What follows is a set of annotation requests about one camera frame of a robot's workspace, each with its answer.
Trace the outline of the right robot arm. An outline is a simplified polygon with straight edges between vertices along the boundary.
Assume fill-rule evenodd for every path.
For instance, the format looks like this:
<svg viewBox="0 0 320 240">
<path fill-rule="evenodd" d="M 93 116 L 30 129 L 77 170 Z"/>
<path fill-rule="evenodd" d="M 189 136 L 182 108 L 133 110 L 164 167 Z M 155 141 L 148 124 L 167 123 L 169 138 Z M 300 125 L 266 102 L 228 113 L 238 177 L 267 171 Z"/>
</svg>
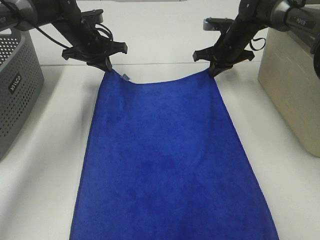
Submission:
<svg viewBox="0 0 320 240">
<path fill-rule="evenodd" d="M 235 64 L 251 61 L 256 48 L 247 50 L 246 46 L 251 46 L 257 32 L 266 28 L 310 37 L 313 68 L 316 75 L 320 74 L 320 11 L 306 7 L 304 0 L 242 0 L 235 19 L 204 19 L 203 29 L 219 31 L 220 36 L 213 46 L 196 50 L 193 60 L 208 61 L 209 75 L 214 78 Z"/>
</svg>

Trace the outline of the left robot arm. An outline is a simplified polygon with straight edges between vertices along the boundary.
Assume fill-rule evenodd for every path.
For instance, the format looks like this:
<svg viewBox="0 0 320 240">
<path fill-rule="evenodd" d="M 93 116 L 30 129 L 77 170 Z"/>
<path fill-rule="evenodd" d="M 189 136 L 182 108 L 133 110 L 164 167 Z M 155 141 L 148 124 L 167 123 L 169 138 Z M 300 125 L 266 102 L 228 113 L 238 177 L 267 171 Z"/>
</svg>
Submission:
<svg viewBox="0 0 320 240">
<path fill-rule="evenodd" d="M 102 24 L 103 10 L 81 11 L 75 0 L 2 0 L 0 29 L 38 30 L 63 47 L 62 57 L 74 59 L 102 71 L 112 71 L 110 56 L 127 54 L 124 42 L 114 41 L 109 28 Z M 53 39 L 41 26 L 51 24 L 70 43 L 70 47 Z"/>
</svg>

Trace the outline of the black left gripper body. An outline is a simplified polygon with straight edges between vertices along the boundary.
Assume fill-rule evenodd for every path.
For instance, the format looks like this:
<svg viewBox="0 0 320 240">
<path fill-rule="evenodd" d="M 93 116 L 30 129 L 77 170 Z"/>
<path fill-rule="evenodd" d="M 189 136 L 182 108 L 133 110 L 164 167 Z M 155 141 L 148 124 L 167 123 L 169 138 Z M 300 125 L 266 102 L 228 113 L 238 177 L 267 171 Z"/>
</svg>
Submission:
<svg viewBox="0 0 320 240">
<path fill-rule="evenodd" d="M 62 51 L 65 60 L 74 59 L 88 66 L 117 53 L 128 53 L 125 42 L 114 41 L 109 28 L 102 23 L 92 24 L 80 17 L 76 20 L 61 18 L 56 21 L 56 29 L 71 44 Z"/>
</svg>

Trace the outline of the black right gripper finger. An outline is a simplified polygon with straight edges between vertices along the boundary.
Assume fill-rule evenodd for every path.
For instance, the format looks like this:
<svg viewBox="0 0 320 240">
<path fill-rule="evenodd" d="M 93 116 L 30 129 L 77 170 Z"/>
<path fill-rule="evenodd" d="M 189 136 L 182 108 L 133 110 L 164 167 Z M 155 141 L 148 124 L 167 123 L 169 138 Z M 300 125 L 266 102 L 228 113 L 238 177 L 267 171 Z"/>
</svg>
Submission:
<svg viewBox="0 0 320 240">
<path fill-rule="evenodd" d="M 217 75 L 221 74 L 222 72 L 228 70 L 228 67 L 220 67 L 211 65 L 208 69 L 208 73 L 210 77 L 216 77 Z"/>
</svg>

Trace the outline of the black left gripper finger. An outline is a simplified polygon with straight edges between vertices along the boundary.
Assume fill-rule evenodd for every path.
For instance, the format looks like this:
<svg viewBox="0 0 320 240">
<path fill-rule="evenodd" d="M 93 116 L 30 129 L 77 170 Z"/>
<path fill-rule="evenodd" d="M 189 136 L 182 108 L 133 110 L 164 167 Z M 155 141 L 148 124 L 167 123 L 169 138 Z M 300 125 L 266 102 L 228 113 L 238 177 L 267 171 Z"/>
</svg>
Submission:
<svg viewBox="0 0 320 240">
<path fill-rule="evenodd" d="M 111 63 L 109 57 L 106 57 L 101 61 L 93 63 L 92 66 L 96 67 L 104 72 L 111 72 L 113 70 L 113 66 L 112 66 L 112 63 Z"/>
</svg>

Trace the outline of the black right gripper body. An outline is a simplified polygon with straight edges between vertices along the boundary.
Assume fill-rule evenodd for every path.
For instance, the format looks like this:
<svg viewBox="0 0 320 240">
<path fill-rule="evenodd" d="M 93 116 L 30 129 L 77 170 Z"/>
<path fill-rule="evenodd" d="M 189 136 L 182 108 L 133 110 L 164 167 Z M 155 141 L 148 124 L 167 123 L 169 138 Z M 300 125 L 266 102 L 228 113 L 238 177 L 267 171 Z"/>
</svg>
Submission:
<svg viewBox="0 0 320 240">
<path fill-rule="evenodd" d="M 237 16 L 226 32 L 220 32 L 213 46 L 194 51 L 193 60 L 206 60 L 215 67 L 230 67 L 245 60 L 251 61 L 255 55 L 245 48 L 254 36 L 255 24 Z"/>
</svg>

